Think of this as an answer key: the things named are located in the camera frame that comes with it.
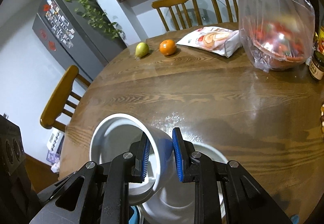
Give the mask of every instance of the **white bowl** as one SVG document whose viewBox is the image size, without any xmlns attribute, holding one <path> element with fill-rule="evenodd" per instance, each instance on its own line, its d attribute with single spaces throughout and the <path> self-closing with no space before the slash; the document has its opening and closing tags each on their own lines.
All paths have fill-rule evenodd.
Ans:
<svg viewBox="0 0 324 224">
<path fill-rule="evenodd" d="M 202 144 L 193 143 L 195 150 L 199 151 L 212 160 L 227 163 L 226 157 L 217 149 Z M 179 181 L 174 161 L 169 167 L 167 174 L 169 180 L 165 186 L 158 190 L 147 202 L 139 205 L 138 208 L 144 218 L 150 224 L 193 224 L 195 208 L 195 183 L 181 183 Z M 218 182 L 218 197 L 221 205 L 222 218 L 225 216 L 225 207 L 221 185 Z"/>
<path fill-rule="evenodd" d="M 107 163 L 128 152 L 131 144 L 141 139 L 142 132 L 151 142 L 149 165 L 143 183 L 129 183 L 131 206 L 146 202 L 163 186 L 173 150 L 171 137 L 160 129 L 144 125 L 131 115 L 114 114 L 98 125 L 90 143 L 90 160 L 97 164 Z"/>
</svg>

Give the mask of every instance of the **trailing green vine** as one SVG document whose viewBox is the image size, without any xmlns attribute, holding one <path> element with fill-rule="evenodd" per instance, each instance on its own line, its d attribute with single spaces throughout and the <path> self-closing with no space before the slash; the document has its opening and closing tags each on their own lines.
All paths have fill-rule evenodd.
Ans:
<svg viewBox="0 0 324 224">
<path fill-rule="evenodd" d="M 77 1 L 83 6 L 83 11 L 75 9 L 78 15 L 87 18 L 88 24 L 112 38 L 119 37 L 122 30 L 115 29 L 117 22 L 110 23 L 106 14 L 102 11 L 96 0 L 65 0 L 67 2 Z"/>
</svg>

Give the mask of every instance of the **gray refrigerator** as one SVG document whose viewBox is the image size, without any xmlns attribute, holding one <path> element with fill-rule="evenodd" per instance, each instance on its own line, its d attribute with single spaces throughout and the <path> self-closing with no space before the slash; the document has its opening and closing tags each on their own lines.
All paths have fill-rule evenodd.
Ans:
<svg viewBox="0 0 324 224">
<path fill-rule="evenodd" d="M 58 63 L 67 69 L 76 65 L 89 82 L 127 46 L 88 25 L 74 9 L 82 6 L 65 0 L 42 0 L 33 30 Z"/>
</svg>

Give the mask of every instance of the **green pear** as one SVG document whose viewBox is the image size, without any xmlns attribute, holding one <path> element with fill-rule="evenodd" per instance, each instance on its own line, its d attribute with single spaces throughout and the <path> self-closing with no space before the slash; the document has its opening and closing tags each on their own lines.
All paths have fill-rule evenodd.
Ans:
<svg viewBox="0 0 324 224">
<path fill-rule="evenodd" d="M 139 58 L 142 58 L 144 57 L 148 52 L 150 51 L 150 48 L 148 47 L 148 45 L 144 42 L 141 42 L 139 43 L 137 46 L 136 46 L 136 49 L 135 49 L 135 56 L 136 57 L 139 57 Z"/>
</svg>

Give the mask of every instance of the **orange fruit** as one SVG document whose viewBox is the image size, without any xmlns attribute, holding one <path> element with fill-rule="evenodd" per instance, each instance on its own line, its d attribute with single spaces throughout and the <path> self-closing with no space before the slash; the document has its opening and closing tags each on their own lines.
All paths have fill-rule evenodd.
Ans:
<svg viewBox="0 0 324 224">
<path fill-rule="evenodd" d="M 171 55 L 171 54 L 175 53 L 176 50 L 177 50 L 177 46 L 174 43 L 174 41 L 171 39 L 162 41 L 160 44 L 160 52 L 163 55 Z"/>
</svg>

